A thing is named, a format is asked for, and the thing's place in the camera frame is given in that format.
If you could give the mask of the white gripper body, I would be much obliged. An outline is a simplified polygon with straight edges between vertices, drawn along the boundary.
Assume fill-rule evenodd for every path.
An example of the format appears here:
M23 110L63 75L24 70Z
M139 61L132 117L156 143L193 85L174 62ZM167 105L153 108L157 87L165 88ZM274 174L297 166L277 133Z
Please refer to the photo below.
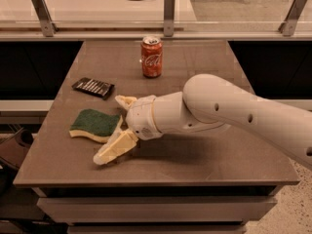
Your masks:
M161 137L153 119L155 96L141 97L128 110L126 123L139 139L150 140Z

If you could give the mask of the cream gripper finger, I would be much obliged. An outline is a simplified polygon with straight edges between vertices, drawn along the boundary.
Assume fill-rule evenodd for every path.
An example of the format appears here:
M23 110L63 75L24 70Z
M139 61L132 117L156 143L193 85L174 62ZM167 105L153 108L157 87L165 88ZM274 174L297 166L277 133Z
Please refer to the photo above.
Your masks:
M131 106L137 101L136 97L116 96L115 100L125 110L129 110Z
M94 156L97 165L105 165L137 146L138 138L131 130L115 132Z

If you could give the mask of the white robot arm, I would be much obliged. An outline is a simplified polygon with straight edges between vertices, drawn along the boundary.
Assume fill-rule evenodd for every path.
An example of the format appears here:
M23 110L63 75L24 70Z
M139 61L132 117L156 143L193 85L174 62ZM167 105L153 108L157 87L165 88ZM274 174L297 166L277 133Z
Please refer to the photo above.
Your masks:
M140 139L236 126L312 169L312 112L258 97L220 77L199 74L177 93L141 98L118 96L116 100L127 110L128 129L114 130L108 143L94 156L98 165L130 151Z

